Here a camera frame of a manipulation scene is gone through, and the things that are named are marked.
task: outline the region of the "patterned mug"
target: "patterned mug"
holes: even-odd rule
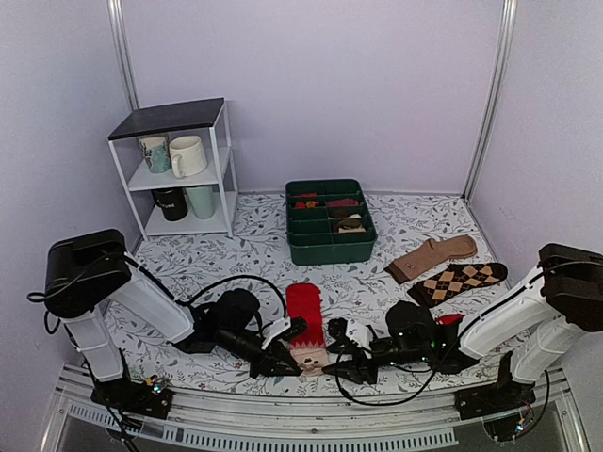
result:
[[[166,135],[142,137],[139,144],[150,172],[159,174],[171,169],[170,148]]]

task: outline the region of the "green compartment organizer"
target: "green compartment organizer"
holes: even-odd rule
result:
[[[291,248],[291,260],[297,266],[347,264],[370,259],[377,231],[367,201],[358,181],[332,179],[289,182],[285,187],[287,238]],[[327,207],[327,202],[354,199],[358,206]],[[296,209],[297,202],[318,201],[320,207]],[[360,215],[365,233],[335,233],[334,226],[340,219],[331,215],[344,209],[349,214]]]

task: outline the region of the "lavender wall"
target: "lavender wall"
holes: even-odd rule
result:
[[[494,134],[473,201],[517,281],[548,242],[603,251],[603,3],[520,2]],[[603,335],[563,360],[603,450]]]
[[[231,100],[245,190],[351,176],[459,193],[502,2],[130,0],[143,106]]]
[[[31,452],[73,354],[49,337],[48,247],[75,234],[136,230],[104,138],[127,114],[106,2],[0,2],[0,450]]]

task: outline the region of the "brown sock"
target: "brown sock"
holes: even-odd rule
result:
[[[498,262],[466,266],[450,264],[443,272],[417,282],[408,295],[421,306],[432,308],[467,290],[498,284],[506,278],[507,267]]]
[[[416,250],[396,259],[385,271],[392,275],[398,284],[402,284],[448,259],[464,259],[475,256],[477,252],[478,246],[469,235],[452,237],[442,242],[430,238]]]

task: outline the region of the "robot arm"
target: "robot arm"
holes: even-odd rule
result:
[[[123,236],[115,230],[56,243],[48,253],[45,294],[39,296],[85,356],[96,388],[92,400],[124,411],[165,418],[171,392],[164,390],[164,381],[130,380],[98,308],[106,299],[145,320],[185,353],[209,353],[218,345],[251,362],[252,377],[302,372],[279,339],[303,332],[303,319],[285,316],[265,328],[266,338],[259,321],[260,331],[246,330],[254,317],[260,318],[260,304],[242,289],[225,292],[216,303],[179,306],[127,253]]]
[[[386,316],[390,337],[372,341],[367,327],[350,329],[345,319],[334,319],[331,351],[352,359],[323,372],[374,384],[379,366],[425,362],[434,372],[455,374],[539,324],[521,348],[502,358],[496,383],[456,395],[464,419],[522,406],[533,401],[534,382],[547,367],[586,332],[603,331],[602,267],[600,254],[551,244],[540,250],[538,266],[519,284],[474,315],[434,320],[427,308],[400,301]]]

